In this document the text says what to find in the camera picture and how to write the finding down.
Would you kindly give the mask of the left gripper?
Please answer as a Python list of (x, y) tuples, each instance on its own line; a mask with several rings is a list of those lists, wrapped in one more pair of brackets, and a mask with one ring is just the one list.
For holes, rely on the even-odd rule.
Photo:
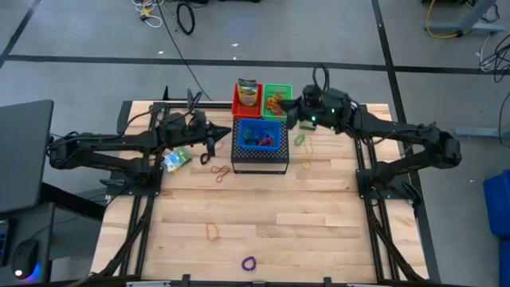
[(231, 133), (231, 128), (206, 122), (205, 115), (195, 115), (173, 135), (174, 146), (205, 144), (207, 153), (216, 156), (215, 144)]

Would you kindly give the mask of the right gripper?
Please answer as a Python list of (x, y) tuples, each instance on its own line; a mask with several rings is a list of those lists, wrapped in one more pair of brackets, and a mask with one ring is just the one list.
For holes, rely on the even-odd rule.
[(278, 105), (287, 112), (287, 129), (294, 129), (299, 121), (308, 121), (313, 126), (330, 128), (334, 132), (346, 132), (352, 128), (352, 99), (336, 88), (324, 92), (315, 85), (307, 85), (302, 96), (279, 100)]

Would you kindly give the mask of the green plastic basket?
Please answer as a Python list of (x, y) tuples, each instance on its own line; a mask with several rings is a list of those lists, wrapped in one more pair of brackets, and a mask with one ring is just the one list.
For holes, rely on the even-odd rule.
[(282, 99), (293, 98), (293, 88), (287, 84), (264, 84), (262, 95), (262, 112), (264, 120), (286, 120), (287, 115), (278, 105)]

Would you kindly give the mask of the blue plastic basket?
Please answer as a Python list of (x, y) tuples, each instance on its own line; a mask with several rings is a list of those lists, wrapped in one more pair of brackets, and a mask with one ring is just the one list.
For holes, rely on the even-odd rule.
[[(271, 120), (256, 120), (243, 118), (238, 121), (238, 130), (237, 130), (237, 145), (240, 148), (243, 148), (248, 151), (263, 151), (263, 152), (276, 152), (281, 147), (281, 124), (277, 121)], [(254, 128), (263, 128), (271, 131), (273, 146), (249, 146), (245, 145), (245, 140), (243, 135), (246, 130), (253, 130)]]

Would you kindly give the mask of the red plastic basket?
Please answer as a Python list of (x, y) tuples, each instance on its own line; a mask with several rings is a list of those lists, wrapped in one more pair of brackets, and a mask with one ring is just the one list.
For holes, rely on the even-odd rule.
[(257, 103), (254, 106), (244, 105), (244, 104), (241, 104), (239, 101), (238, 84), (235, 84), (234, 89), (233, 89), (233, 101), (232, 101), (232, 108), (231, 108), (232, 115), (236, 119), (241, 119), (241, 118), (259, 119), (259, 118), (261, 118), (262, 93), (263, 93), (263, 84), (258, 84)]

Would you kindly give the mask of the grey desk foot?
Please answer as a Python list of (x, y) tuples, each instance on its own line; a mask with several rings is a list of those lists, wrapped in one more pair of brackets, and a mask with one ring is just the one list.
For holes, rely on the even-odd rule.
[(503, 129), (499, 132), (497, 128), (473, 128), (459, 127), (454, 128), (453, 133), (456, 136), (477, 137), (477, 138), (497, 138), (501, 136), (504, 139), (510, 139), (510, 129)]

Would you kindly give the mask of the grey desk leg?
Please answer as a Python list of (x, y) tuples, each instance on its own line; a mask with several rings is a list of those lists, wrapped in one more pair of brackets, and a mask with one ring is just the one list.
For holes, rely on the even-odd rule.
[(479, 22), (481, 17), (488, 12), (495, 3), (496, 0), (477, 0), (474, 7), (457, 22), (432, 22), (430, 16), (435, 4), (435, 0), (432, 0), (426, 16), (426, 30), (430, 32), (433, 30), (453, 32), (453, 37), (456, 37), (458, 32), (464, 33), (468, 31), (486, 33), (504, 32), (505, 28), (501, 25)]

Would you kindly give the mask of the yellow rubber band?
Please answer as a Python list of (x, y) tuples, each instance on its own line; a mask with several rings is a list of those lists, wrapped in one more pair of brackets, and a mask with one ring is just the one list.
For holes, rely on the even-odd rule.
[[(314, 154), (314, 148), (312, 146), (312, 140), (308, 138), (307, 136), (303, 137), (303, 146), (307, 154), (313, 155)], [(300, 163), (300, 166), (306, 170), (309, 171), (312, 169), (312, 162), (310, 159), (303, 159)]]

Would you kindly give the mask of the black perforated metal shelf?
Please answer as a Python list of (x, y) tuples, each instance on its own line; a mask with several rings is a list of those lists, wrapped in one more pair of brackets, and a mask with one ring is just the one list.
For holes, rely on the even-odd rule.
[(281, 127), (281, 146), (276, 152), (248, 151), (237, 145), (238, 121), (233, 121), (231, 163), (236, 174), (284, 175), (290, 162), (288, 130), (285, 121), (277, 121)]

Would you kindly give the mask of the black computer mouse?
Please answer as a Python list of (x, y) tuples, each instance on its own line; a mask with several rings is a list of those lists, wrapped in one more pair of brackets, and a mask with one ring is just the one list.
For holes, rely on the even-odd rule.
[(11, 267), (14, 276), (19, 280), (30, 277), (37, 267), (38, 241), (26, 239), (14, 251)]

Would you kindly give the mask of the blue storage bin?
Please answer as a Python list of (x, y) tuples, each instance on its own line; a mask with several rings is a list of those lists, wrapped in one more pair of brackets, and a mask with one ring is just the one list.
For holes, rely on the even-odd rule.
[(510, 287), (510, 239), (500, 241), (499, 266), (499, 287)]
[(483, 187), (492, 234), (510, 238), (510, 169), (486, 179)]

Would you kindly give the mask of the black keyboard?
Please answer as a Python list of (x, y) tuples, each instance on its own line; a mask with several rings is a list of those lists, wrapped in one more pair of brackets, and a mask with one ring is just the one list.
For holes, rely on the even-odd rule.
[(0, 220), (0, 267), (7, 264), (10, 248), (11, 221)]

